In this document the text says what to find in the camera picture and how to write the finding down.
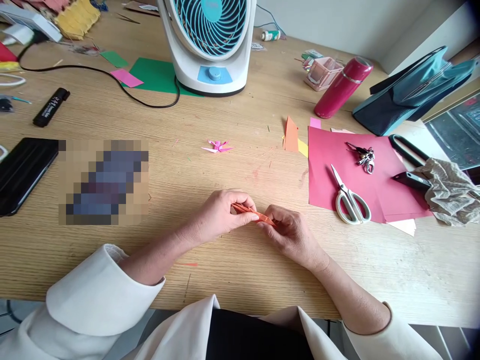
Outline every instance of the white sleeve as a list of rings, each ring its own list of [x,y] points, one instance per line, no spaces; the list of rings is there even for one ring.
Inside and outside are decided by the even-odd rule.
[[[2,360],[101,360],[145,314],[165,283],[131,279],[117,263],[127,255],[106,244],[54,284],[45,305],[0,344]]]
[[[442,360],[409,324],[390,309],[390,323],[373,335],[358,335],[343,324],[350,341],[362,360]]]

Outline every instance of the green paper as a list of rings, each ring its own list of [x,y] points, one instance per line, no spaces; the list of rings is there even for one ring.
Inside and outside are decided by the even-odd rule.
[[[100,55],[102,55],[116,68],[124,68],[129,65],[129,63],[124,60],[120,55],[118,55],[115,51],[104,51],[101,52]]]
[[[135,89],[156,91],[160,93],[177,93],[175,86],[175,70],[171,62],[158,61],[145,57],[139,57],[133,64],[130,74],[143,81],[143,84],[135,86]],[[180,85],[180,94],[201,96],[185,90]]]

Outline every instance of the white scissors handle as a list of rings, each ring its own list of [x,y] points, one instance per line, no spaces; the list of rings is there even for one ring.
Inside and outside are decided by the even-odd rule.
[[[345,205],[350,218],[342,212],[342,202]],[[363,207],[363,210],[365,210],[365,217],[362,214],[359,204]],[[365,200],[350,190],[347,190],[346,192],[340,190],[338,192],[336,197],[336,212],[338,213],[338,216],[340,216],[340,219],[350,225],[368,223],[372,219],[372,213]]]

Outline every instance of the keys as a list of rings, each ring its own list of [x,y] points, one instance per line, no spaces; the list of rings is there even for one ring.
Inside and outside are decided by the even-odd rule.
[[[366,149],[364,147],[355,146],[351,142],[347,142],[346,144],[351,147],[348,150],[355,151],[358,153],[359,160],[357,164],[363,166],[363,169],[365,170],[365,172],[367,172],[368,174],[372,174],[374,172],[374,167],[375,167],[375,163],[374,163],[375,154],[372,147],[369,147],[368,149]]]

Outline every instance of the desk fan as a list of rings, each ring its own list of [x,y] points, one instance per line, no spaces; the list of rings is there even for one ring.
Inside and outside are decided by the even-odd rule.
[[[226,97],[247,83],[257,0],[157,0],[176,77],[192,93]]]

